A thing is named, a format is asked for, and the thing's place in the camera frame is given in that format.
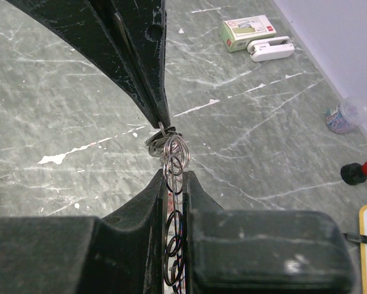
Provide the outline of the key with black tag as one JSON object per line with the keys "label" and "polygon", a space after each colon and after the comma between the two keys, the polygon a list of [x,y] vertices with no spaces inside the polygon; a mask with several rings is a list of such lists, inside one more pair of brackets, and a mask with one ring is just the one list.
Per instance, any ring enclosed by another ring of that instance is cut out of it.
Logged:
{"label": "key with black tag", "polygon": [[148,153],[153,157],[163,157],[164,154],[164,146],[167,140],[172,136],[176,135],[176,127],[170,126],[167,128],[162,127],[162,123],[159,125],[161,129],[159,132],[154,134],[152,137],[147,139],[145,142],[146,147],[148,148]]}

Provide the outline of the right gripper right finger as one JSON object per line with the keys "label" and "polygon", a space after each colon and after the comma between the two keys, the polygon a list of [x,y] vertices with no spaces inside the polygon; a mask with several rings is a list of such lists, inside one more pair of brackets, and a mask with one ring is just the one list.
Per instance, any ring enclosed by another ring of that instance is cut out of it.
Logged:
{"label": "right gripper right finger", "polygon": [[184,174],[188,293],[350,293],[355,270],[318,211],[224,209]]}

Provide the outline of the metal disc with keyrings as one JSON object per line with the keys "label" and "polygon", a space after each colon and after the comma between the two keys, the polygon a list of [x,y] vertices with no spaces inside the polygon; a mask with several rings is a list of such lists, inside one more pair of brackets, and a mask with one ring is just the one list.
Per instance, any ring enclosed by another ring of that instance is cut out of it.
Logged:
{"label": "metal disc with keyrings", "polygon": [[167,188],[164,283],[173,293],[185,293],[183,179],[189,151],[180,134],[167,137],[163,156],[163,176]]}

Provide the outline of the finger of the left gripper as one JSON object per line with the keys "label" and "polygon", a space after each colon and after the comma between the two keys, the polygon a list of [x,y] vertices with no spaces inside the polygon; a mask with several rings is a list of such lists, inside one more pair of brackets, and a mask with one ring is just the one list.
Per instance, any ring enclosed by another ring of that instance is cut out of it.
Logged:
{"label": "finger of the left gripper", "polygon": [[165,1],[122,0],[112,1],[112,6],[134,86],[129,96],[152,126],[170,126],[165,92]]}
{"label": "finger of the left gripper", "polygon": [[134,86],[112,1],[17,0],[11,4],[74,47],[129,96]]}

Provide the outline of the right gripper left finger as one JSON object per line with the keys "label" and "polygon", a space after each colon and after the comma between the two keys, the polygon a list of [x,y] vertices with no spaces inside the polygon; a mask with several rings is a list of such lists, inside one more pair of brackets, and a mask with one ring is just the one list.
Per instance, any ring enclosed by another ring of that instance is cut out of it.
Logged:
{"label": "right gripper left finger", "polygon": [[111,214],[0,217],[0,293],[162,293],[165,181]]}

